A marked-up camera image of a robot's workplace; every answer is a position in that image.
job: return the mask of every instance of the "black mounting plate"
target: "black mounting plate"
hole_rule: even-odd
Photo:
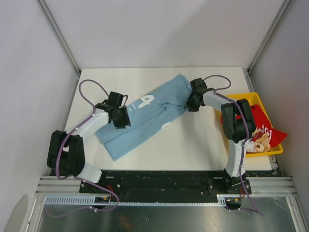
[[[208,181],[208,193],[209,194],[233,194],[239,195],[239,188],[242,188],[242,184],[231,186],[228,189],[224,186],[224,180],[221,178],[210,178]],[[249,194],[252,194],[250,181],[245,179],[244,184]]]
[[[210,192],[212,180],[220,180],[223,171],[102,171],[99,185],[110,185],[121,202],[132,203],[217,203]],[[83,183],[80,193],[102,194],[105,191]]]

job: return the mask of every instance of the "metal base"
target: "metal base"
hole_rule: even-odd
[[[232,221],[236,221],[238,226],[237,231],[239,231],[239,226],[241,226],[244,231],[268,231],[270,227],[277,228],[276,231],[306,231],[308,229],[307,221],[303,216],[301,206],[299,204],[299,199],[297,195],[297,191],[291,177],[248,177],[247,178],[251,185],[253,200],[255,204],[260,208],[260,210],[265,214],[264,217],[260,215],[252,215],[251,213],[229,213],[223,207],[200,207],[200,206],[224,206],[225,201],[224,198],[230,197],[238,197],[239,194],[217,194],[217,203],[212,204],[187,204],[187,207],[177,207],[175,209],[174,206],[183,206],[181,204],[162,204],[162,203],[151,203],[151,204],[137,204],[131,202],[121,202],[121,205],[110,213],[94,213],[91,210],[85,209],[84,211],[80,211],[78,213],[74,213],[70,218],[70,221],[74,221],[75,225],[79,225],[81,229],[85,225],[94,226],[94,230],[87,231],[122,231],[121,228],[118,227],[124,226],[125,221],[128,220],[131,222],[131,225],[134,226],[135,230],[132,231],[158,231],[159,223],[158,220],[168,220],[169,225],[166,225],[166,228],[169,228],[171,231],[188,231],[185,230],[187,228],[182,222],[186,218],[193,219],[193,215],[196,215],[196,218],[192,221],[188,221],[186,224],[189,227],[199,228],[203,225],[207,225],[207,227],[203,227],[203,230],[195,230],[195,231],[213,231],[215,227],[219,231],[233,231],[233,223]],[[55,208],[51,209],[51,213],[53,215],[62,214],[71,211],[72,209],[76,209],[79,207],[78,205],[90,205],[94,204],[89,201],[82,201],[81,199],[91,200],[95,196],[109,196],[106,193],[97,193],[97,194],[82,194],[79,193],[81,181],[75,180],[73,178],[69,178],[66,180],[58,180],[53,176],[43,176],[40,181],[36,191],[35,201],[32,206],[32,211],[28,216],[29,223],[26,225],[24,231],[27,232],[35,232],[38,231],[40,220],[43,217],[43,208],[45,205],[55,206]],[[65,205],[63,201],[52,200],[55,198],[64,198],[71,199],[71,203],[69,200],[66,201]],[[247,199],[243,200],[243,207],[251,207],[247,202]],[[152,227],[140,228],[137,229],[136,226],[140,225],[141,221],[139,217],[148,218],[149,221],[153,220],[156,222],[156,225],[152,225]],[[182,229],[177,229],[177,223],[182,225]],[[104,225],[112,223],[113,228],[111,230],[102,229],[102,225],[100,222],[104,221]],[[46,217],[45,221],[41,221],[44,224],[43,230],[40,231],[55,231],[55,228],[58,228],[57,231],[68,231],[67,227],[62,225],[62,223],[66,223],[67,219],[58,219],[58,218],[50,218]],[[249,228],[249,225],[260,225],[258,227]]]
[[[209,179],[208,180],[208,193],[209,194],[238,194],[240,195],[240,190],[239,188],[242,188],[241,183],[234,185],[230,187],[229,189],[226,189],[222,185],[223,180],[221,179]],[[250,181],[245,180],[244,184],[247,188],[247,191],[249,194],[252,194],[251,192],[251,186],[250,186]]]

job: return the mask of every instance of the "white table surface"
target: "white table surface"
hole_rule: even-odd
[[[189,81],[220,74],[230,78],[232,86],[220,91],[223,94],[248,92],[247,83],[240,67],[211,68],[112,68],[83,69],[80,82],[92,79],[101,83],[108,92],[115,91],[129,96],[127,106],[177,74]],[[214,77],[207,86],[218,88],[227,81]],[[82,85],[84,95],[94,104],[106,99],[96,84]],[[66,128],[71,128],[91,112],[76,91]],[[227,163],[227,147],[223,141],[221,124],[209,106],[198,113],[186,112],[168,124],[145,143],[117,161],[113,161],[105,147],[93,135],[85,144],[86,161],[105,170],[223,170]],[[267,156],[246,158],[246,170],[271,170]]]

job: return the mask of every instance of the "light blue t-shirt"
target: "light blue t-shirt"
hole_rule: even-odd
[[[185,113],[191,90],[189,81],[179,74],[127,106],[131,127],[116,129],[110,123],[96,135],[113,160],[117,160],[156,134],[165,123]]]

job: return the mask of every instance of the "white wall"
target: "white wall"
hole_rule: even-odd
[[[36,1],[1,1],[0,31],[0,231],[16,232],[76,75]]]
[[[80,68],[247,68],[282,0],[47,0]]]
[[[288,133],[279,155],[309,218],[309,1],[294,1],[253,72],[274,127]]]

